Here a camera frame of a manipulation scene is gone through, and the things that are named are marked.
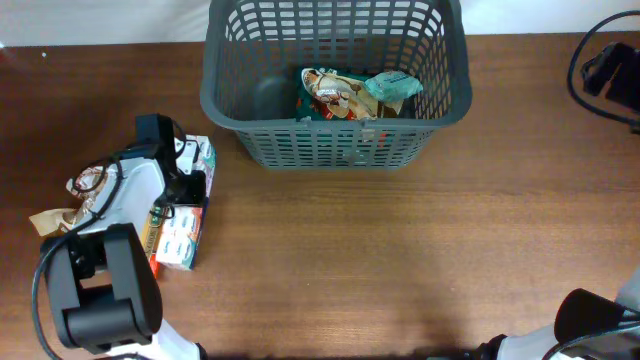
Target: wooden table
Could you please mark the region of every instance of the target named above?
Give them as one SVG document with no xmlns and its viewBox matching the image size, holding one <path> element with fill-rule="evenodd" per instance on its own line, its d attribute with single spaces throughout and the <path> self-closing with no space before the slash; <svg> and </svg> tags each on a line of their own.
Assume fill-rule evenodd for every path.
<svg viewBox="0 0 640 360">
<path fill-rule="evenodd" d="M 640 46 L 608 34 L 585 51 L 615 39 Z M 640 259 L 640 138 L 570 100 L 578 40 L 469 37 L 471 111 L 391 173 L 262 169 L 200 109 L 202 44 L 3 50 L 0 358 L 44 358 L 28 216 L 77 206 L 66 179 L 151 112 L 219 154 L 195 271 L 160 279 L 165 317 L 211 353 L 475 347 L 551 323 L 575 288 L 613 298 Z"/>
</svg>

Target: black cable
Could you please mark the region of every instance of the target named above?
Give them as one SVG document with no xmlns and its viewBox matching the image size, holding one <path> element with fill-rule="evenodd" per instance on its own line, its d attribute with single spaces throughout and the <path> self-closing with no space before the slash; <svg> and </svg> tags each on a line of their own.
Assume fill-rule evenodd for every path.
<svg viewBox="0 0 640 360">
<path fill-rule="evenodd" d="M 628 325 L 622 325 L 622 326 L 619 326 L 619 327 L 617 327 L 615 329 L 612 329 L 612 330 L 602 331 L 602 332 L 596 333 L 596 334 L 585 335 L 585 336 L 579 337 L 577 339 L 571 340 L 571 341 L 569 341 L 567 343 L 558 344 L 558 345 L 552 347 L 549 351 L 547 351 L 546 354 L 544 354 L 544 357 L 542 358 L 542 360 L 551 360 L 551 358 L 553 358 L 558 353 L 560 353 L 562 351 L 565 351 L 568 348 L 576 346 L 576 345 L 580 344 L 581 342 L 589 340 L 589 339 L 597 338 L 597 337 L 600 337 L 600 336 L 619 335 L 619 334 L 625 333 L 627 331 L 635 331 L 635 330 L 640 330 L 640 321 L 636 321 L 636 322 L 628 324 Z"/>
<path fill-rule="evenodd" d="M 180 151 L 179 151 L 179 153 L 180 153 L 180 155 L 181 155 L 181 154 L 182 154 L 182 152 L 184 152 L 185 146 L 186 146 L 186 144 L 187 144 L 188 142 L 190 142 L 190 141 L 196 142 L 196 141 L 195 141 L 195 140 L 186 140 L 186 135 L 184 135 L 184 132 L 183 132 L 182 128 L 180 127 L 180 125 L 178 125 L 178 123 L 177 123 L 175 120 L 172 120 L 172 121 L 173 121 L 173 123 L 175 124 L 176 128 L 178 128 L 178 131 L 180 131 L 180 132 L 181 132 L 182 136 L 183 136 L 183 137 L 185 137 L 185 141 L 183 141 L 182 148 L 181 148 L 181 149 L 180 149 Z M 157 142 L 145 142 L 145 141 L 140 142 L 140 141 L 138 141 L 138 142 L 134 142 L 134 143 L 131 143 L 131 144 L 127 145 L 125 148 L 126 148 L 127 150 L 131 150 L 131 149 L 135 149 L 136 147 L 141 147 L 141 146 L 150 146 L 150 145 L 160 145 L 160 144 L 159 144 L 159 143 L 157 143 Z M 167 215 L 165 215 L 164 213 L 163 213 L 163 214 L 161 214 L 161 213 L 159 213 L 159 212 L 155 212 L 155 211 L 153 211 L 153 209 L 152 209 L 152 210 L 150 210 L 150 211 L 149 211 L 149 214 L 151 214 L 152 216 L 155 216 L 155 217 L 157 217 L 158 219 L 162 219 L 162 220 L 171 220 L 171 219 L 173 219 L 173 218 L 175 217 L 176 210 L 175 210 L 175 208 L 173 207 L 173 205 L 171 205 L 171 204 L 156 204 L 156 205 L 154 205 L 154 206 L 161 207 L 161 208 L 169 207 L 169 210 L 171 211 L 171 215 L 170 215 L 170 216 L 167 216 Z"/>
<path fill-rule="evenodd" d="M 88 189 L 81 189 L 80 187 L 78 187 L 78 184 L 77 184 L 78 177 L 80 177 L 80 175 L 82 175 L 82 173 L 85 172 L 85 170 L 87 170 L 89 168 L 92 168 L 92 167 L 94 167 L 94 166 L 96 166 L 98 164 L 102 164 L 107 160 L 108 160 L 107 158 L 98 159 L 96 161 L 93 161 L 93 162 L 89 163 L 87 166 L 85 166 L 82 169 L 82 171 L 80 173 L 78 173 L 78 175 L 76 175 L 75 177 L 73 177 L 71 179 L 71 188 L 73 190 L 77 191 L 79 194 L 88 193 L 88 192 L 91 192 L 91 191 L 94 191 L 95 189 L 97 189 L 98 186 L 100 186 L 100 184 L 102 183 L 102 180 L 104 180 L 104 177 L 107 175 L 107 167 L 106 166 L 102 167 L 102 172 L 100 173 L 100 177 L 98 178 L 98 181 L 96 181 L 96 183 L 92 187 L 90 187 Z"/>
<path fill-rule="evenodd" d="M 56 354 L 55 351 L 53 351 L 53 349 L 51 348 L 51 345 L 47 342 L 47 339 L 42 330 L 42 323 L 40 322 L 40 312 L 38 310 L 38 290 L 40 287 L 40 278 L 42 277 L 42 273 L 44 272 L 45 268 L 49 264 L 49 260 L 51 260 L 51 257 L 63 245 L 65 245 L 67 241 L 71 239 L 72 236 L 78 234 L 78 232 L 88 228 L 89 226 L 93 225 L 96 221 L 98 221 L 102 217 L 102 215 L 104 215 L 104 213 L 107 212 L 107 210 L 109 209 L 109 206 L 111 206 L 111 203 L 115 199 L 116 194 L 118 193 L 118 190 L 120 190 L 120 186 L 122 185 L 122 180 L 124 179 L 122 164 L 120 164 L 120 159 L 115 157 L 110 157 L 107 160 L 107 163 L 104 165 L 104 168 L 103 168 L 103 173 L 106 171 L 108 167 L 110 167 L 113 164 L 116 165 L 116 168 L 118 170 L 118 173 L 116 176 L 116 183 L 113 186 L 113 189 L 111 190 L 111 192 L 109 193 L 109 196 L 107 197 L 104 205 L 102 205 L 100 210 L 98 210 L 97 212 L 90 213 L 91 219 L 89 219 L 87 222 L 84 222 L 74 227 L 72 230 L 70 230 L 60 238 L 56 239 L 52 244 L 50 244 L 47 250 L 45 251 L 44 255 L 40 256 L 40 259 L 38 260 L 38 265 L 36 266 L 36 271 L 33 275 L 33 282 L 31 283 L 31 316 L 33 318 L 33 325 L 35 327 L 36 335 L 38 337 L 38 341 L 40 342 L 40 345 L 42 346 L 42 349 L 51 359 L 54 359 L 54 360 L 62 360 L 62 358 L 58 354 Z"/>
<path fill-rule="evenodd" d="M 182 155 L 182 153 L 184 152 L 184 149 L 187 147 L 187 143 L 188 142 L 193 142 L 196 144 L 196 148 L 198 149 L 198 152 L 200 151 L 200 144 L 198 144 L 197 140 L 187 140 L 187 134 L 184 132 L 184 130 L 182 130 L 182 127 L 180 127 L 180 124 L 178 124 L 177 121 L 173 120 L 173 125 L 175 125 L 176 129 L 178 129 L 178 132 L 180 133 L 181 137 L 178 137 L 178 139 L 180 139 L 182 141 L 182 147 L 180 148 L 180 150 L 178 150 L 176 152 L 176 159 L 180 157 L 180 155 Z"/>
<path fill-rule="evenodd" d="M 576 48 L 576 51 L 573 53 L 573 57 L 571 58 L 571 63 L 569 64 L 569 72 L 567 74 L 567 87 L 569 88 L 569 94 L 571 94 L 571 97 L 580 106 L 582 106 L 583 108 L 589 110 L 590 112 L 592 112 L 592 113 L 594 113 L 596 115 L 600 115 L 602 117 L 608 118 L 608 119 L 619 121 L 619 122 L 624 123 L 624 124 L 634 125 L 634 124 L 638 123 L 637 120 L 634 120 L 634 119 L 631 119 L 631 118 L 628 118 L 628 117 L 625 117 L 625 116 L 621 116 L 621 115 L 612 114 L 612 113 L 610 113 L 608 111 L 602 110 L 600 108 L 597 108 L 597 107 L 589 104 L 588 102 L 586 102 L 584 99 L 582 99 L 578 95 L 578 93 L 576 92 L 575 88 L 573 87 L 573 72 L 575 70 L 576 63 L 578 62 L 578 57 L 580 56 L 580 52 L 582 52 L 582 49 L 587 44 L 589 39 L 591 39 L 593 34 L 595 34 L 603 26 L 607 25 L 608 23 L 610 23 L 610 22 L 612 22 L 614 20 L 618 20 L 620 18 L 627 17 L 627 16 L 640 16 L 640 10 L 623 11 L 621 13 L 612 15 L 612 16 L 602 20 L 600 23 L 598 23 L 598 25 L 594 26 L 593 29 L 589 30 L 589 32 L 585 34 L 585 36 L 582 38 L 582 41 L 580 41 L 580 44 Z"/>
</svg>

